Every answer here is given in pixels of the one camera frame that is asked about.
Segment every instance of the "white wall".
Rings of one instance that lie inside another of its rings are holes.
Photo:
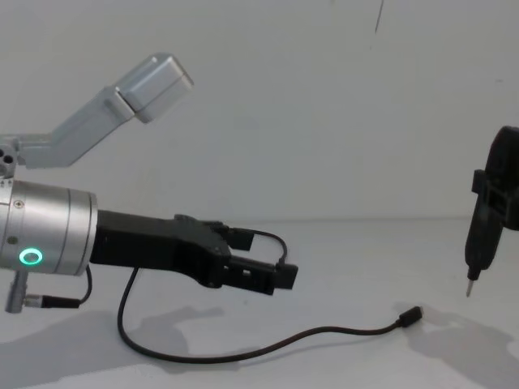
[[[23,179],[122,212],[459,216],[519,125],[517,0],[3,0],[2,132],[47,132],[155,51],[193,94]]]

